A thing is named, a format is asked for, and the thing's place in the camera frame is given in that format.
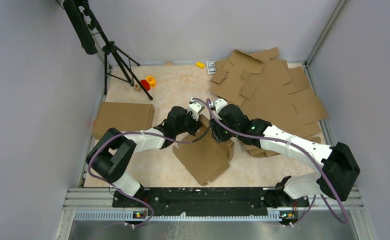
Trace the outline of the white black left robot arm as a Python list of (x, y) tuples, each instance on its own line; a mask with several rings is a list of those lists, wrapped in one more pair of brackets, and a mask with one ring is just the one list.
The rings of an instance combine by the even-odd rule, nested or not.
[(130, 206), (139, 206), (144, 198), (142, 185), (127, 173), (132, 155), (165, 149), (184, 133), (194, 136), (201, 127), (203, 109), (199, 102), (193, 102), (187, 108), (174, 106), (161, 124), (148, 130), (119, 131), (109, 128), (86, 157), (89, 175), (122, 191)]

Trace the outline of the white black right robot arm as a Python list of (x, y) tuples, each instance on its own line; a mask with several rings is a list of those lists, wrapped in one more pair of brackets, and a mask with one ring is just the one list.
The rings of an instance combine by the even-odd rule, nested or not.
[(217, 142), (237, 138), (247, 146), (287, 156), (314, 170), (287, 176), (276, 185), (280, 205), (290, 206), (296, 199), (309, 195), (324, 195), (340, 202), (349, 197), (361, 170), (348, 145), (306, 140), (263, 119), (249, 119), (237, 105), (223, 99), (209, 102), (208, 106)]

